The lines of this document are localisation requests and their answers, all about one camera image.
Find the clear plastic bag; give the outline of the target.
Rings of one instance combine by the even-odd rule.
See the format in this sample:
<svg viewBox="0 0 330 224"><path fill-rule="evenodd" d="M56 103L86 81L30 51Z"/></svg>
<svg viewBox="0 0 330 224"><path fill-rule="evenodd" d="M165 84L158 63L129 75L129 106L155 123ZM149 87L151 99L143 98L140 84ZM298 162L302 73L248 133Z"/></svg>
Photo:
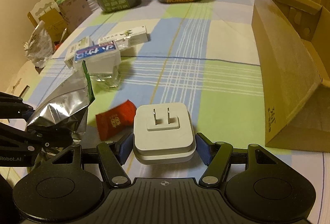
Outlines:
<svg viewBox="0 0 330 224"><path fill-rule="evenodd" d="M111 88L116 88L120 84L120 69L119 65L113 66L111 72L107 73L92 73L91 80L94 84L104 91L109 91Z"/></svg>

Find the crumpled white plastic bag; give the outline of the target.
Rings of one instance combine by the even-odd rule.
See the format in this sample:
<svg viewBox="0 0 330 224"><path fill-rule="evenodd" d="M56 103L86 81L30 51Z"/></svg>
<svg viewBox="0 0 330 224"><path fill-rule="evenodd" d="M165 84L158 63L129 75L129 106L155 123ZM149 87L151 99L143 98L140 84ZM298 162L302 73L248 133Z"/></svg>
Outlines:
<svg viewBox="0 0 330 224"><path fill-rule="evenodd" d="M40 21L32 32L28 42L24 44L25 56L36 68L44 68L54 53L53 42L45 28L45 22Z"/></svg>

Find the red packet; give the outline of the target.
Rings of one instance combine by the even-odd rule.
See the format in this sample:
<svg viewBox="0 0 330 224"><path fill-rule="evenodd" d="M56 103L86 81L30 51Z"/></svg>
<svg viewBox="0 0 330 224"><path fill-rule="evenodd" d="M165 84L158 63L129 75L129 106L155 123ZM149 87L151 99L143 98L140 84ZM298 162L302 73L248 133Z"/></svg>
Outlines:
<svg viewBox="0 0 330 224"><path fill-rule="evenodd" d="M96 115L96 124L101 141L106 141L133 126L137 108L130 100Z"/></svg>

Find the checkered tablecloth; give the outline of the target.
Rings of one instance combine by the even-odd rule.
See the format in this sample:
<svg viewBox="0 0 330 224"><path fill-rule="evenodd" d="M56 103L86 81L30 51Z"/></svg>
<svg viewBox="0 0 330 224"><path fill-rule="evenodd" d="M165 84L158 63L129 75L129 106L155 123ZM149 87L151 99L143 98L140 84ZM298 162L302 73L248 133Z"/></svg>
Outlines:
<svg viewBox="0 0 330 224"><path fill-rule="evenodd" d="M130 100L184 103L193 133L233 146L219 186L199 185L207 166L191 160L140 163L129 186L102 179L96 129L17 182L24 223L329 223L329 151L265 144L265 100L252 16L255 0L149 5L90 20L81 36L156 21L150 41L121 56L119 89L96 93L88 118Z"/></svg>

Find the cardboard box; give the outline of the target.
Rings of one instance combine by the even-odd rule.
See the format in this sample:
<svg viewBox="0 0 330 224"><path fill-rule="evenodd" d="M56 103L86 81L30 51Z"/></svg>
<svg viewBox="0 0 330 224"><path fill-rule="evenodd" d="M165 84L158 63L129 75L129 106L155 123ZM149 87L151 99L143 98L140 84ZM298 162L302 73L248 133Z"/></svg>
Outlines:
<svg viewBox="0 0 330 224"><path fill-rule="evenodd" d="M252 29L266 146L328 152L329 11L311 0L255 0Z"/></svg>

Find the brown cardboard boxes pile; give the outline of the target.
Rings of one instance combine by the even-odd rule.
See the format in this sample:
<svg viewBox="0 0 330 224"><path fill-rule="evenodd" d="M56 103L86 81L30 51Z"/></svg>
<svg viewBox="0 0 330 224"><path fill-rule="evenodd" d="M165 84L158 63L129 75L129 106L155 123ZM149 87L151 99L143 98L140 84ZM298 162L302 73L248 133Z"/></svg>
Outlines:
<svg viewBox="0 0 330 224"><path fill-rule="evenodd" d="M53 43L58 44L78 28L92 14L87 0L41 0L28 12L27 17L34 27L45 23Z"/></svg>

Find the long white ointment box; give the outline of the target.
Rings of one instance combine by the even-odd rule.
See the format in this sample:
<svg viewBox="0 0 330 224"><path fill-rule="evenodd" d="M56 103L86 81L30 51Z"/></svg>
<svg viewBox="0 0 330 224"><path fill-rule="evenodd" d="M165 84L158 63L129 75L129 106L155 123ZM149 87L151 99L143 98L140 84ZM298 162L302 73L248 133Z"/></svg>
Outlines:
<svg viewBox="0 0 330 224"><path fill-rule="evenodd" d="M107 34L98 39L97 44L114 41L119 50L128 49L131 46L148 42L148 34L145 26L139 26L124 30L123 32Z"/></svg>

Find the white power adapter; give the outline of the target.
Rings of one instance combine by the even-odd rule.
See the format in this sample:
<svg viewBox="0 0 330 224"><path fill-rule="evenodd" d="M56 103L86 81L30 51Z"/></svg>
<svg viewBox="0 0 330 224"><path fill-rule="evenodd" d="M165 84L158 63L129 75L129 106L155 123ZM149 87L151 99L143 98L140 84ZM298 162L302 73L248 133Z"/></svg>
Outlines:
<svg viewBox="0 0 330 224"><path fill-rule="evenodd" d="M184 103L139 106L133 133L134 155L145 165L187 162L196 151L190 114Z"/></svg>

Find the blue white medicine box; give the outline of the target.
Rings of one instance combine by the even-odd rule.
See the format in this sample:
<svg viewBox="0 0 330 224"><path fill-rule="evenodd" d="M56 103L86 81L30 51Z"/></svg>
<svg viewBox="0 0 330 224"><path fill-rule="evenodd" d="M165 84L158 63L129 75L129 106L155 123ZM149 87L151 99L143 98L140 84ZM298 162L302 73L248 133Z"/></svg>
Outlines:
<svg viewBox="0 0 330 224"><path fill-rule="evenodd" d="M111 72L113 66L120 65L121 55L114 41L92 45L75 52L73 68L78 70L85 62L88 73Z"/></svg>

